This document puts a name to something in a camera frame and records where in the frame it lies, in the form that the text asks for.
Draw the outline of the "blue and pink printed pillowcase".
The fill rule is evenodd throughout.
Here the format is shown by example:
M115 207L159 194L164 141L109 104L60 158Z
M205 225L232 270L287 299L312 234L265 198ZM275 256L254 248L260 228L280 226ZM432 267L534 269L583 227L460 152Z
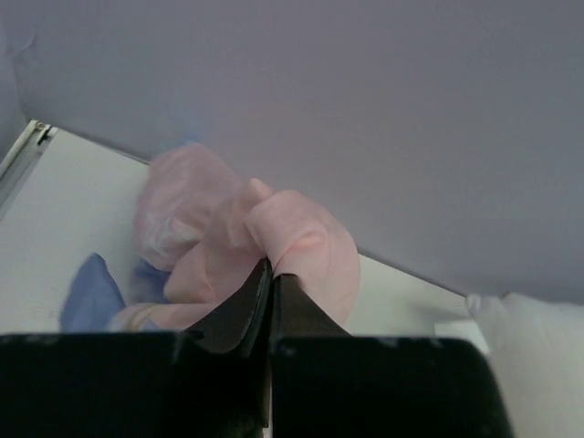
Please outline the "blue and pink printed pillowcase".
M65 333L183 330L209 315L267 260L295 276L343 324L360 289L349 231L295 190L240 179L214 152L188 142L156 157L133 223L139 253L122 296L101 255L75 274L59 318Z

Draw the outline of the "white pillow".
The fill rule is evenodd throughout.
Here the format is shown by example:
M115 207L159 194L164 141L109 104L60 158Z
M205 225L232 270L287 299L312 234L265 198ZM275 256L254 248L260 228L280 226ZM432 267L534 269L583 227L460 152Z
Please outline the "white pillow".
M518 437L583 434L583 307L518 294L470 296L468 319L437 322L437 335L486 355Z

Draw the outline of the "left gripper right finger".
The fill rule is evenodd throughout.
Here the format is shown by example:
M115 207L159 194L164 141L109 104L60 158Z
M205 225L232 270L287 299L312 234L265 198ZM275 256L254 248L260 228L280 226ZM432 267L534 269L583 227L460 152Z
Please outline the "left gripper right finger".
M302 289L294 275L278 276L273 285L271 339L350 338Z

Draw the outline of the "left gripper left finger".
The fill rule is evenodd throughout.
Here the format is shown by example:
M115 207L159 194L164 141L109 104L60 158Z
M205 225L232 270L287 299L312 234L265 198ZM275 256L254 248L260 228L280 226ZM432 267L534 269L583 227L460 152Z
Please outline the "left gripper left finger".
M269 307L272 281L270 262L261 259L232 296L185 333L197 347L211 354L249 357Z

